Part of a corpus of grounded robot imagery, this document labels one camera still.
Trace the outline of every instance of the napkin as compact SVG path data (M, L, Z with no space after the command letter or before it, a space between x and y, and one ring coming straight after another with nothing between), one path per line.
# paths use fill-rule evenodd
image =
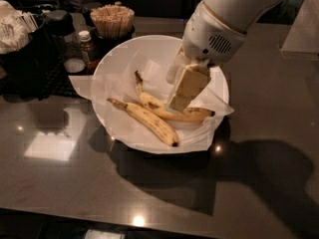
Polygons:
M10 3L5 0L0 0L0 20L12 11L15 11L15 9Z
M30 41L28 29L18 20L16 11L1 19L0 33L0 54L18 51Z
M107 66L102 61L97 70ZM80 96L92 101L94 110L107 132L127 146L155 154L208 150L214 131L223 117L233 113L228 101L216 94L216 90L220 93L228 92L220 68L210 69L211 82L189 105L215 111L215 116L206 118L203 123L168 121L179 136L178 147L165 145L148 128L107 102L110 97L122 102L139 102L135 71L139 71L143 77L144 91L165 102L172 88L165 80L168 66L160 65L139 51L121 71L106 71L104 74L96 72L93 76L70 76L70 80Z

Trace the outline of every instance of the peeled banana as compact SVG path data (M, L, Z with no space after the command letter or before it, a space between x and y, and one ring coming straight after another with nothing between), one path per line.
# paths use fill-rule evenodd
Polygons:
M165 120L182 122L203 122L206 117L213 116L214 112L203 108L186 108L182 113L170 113L166 110L165 103L151 94L144 92L143 79L138 71L135 71L140 102L145 109Z
M176 131L157 115L134 103L123 103L113 98L108 98L108 101L115 106L124 108L131 117L148 127L168 146L179 146L179 137Z

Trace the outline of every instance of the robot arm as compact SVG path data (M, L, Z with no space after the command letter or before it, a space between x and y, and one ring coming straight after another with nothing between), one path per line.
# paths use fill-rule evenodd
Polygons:
M281 1L202 0L184 29L182 45L185 57L197 63L206 61L206 65L224 64L245 42L249 27ZM197 73L192 70L191 74L186 70L177 73L176 65L168 71L170 77L167 80L174 83L167 103L170 108L182 111L205 88L210 77L201 77L200 72L202 66ZM195 88L183 82L191 82L189 78L192 76L197 81Z

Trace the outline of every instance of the dark countertop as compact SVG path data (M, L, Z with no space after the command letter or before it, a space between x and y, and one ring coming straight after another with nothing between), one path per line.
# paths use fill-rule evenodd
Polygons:
M216 238L316 238L319 64L282 58L288 30L256 24L224 65L235 113L208 152L128 149L84 99L0 97L0 207Z

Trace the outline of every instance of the small jar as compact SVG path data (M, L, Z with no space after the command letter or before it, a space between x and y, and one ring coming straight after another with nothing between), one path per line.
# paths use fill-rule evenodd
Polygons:
M81 31L79 33L79 37L80 50L82 52L83 60L87 66L87 74L92 75L101 61L99 51L93 42L89 31Z

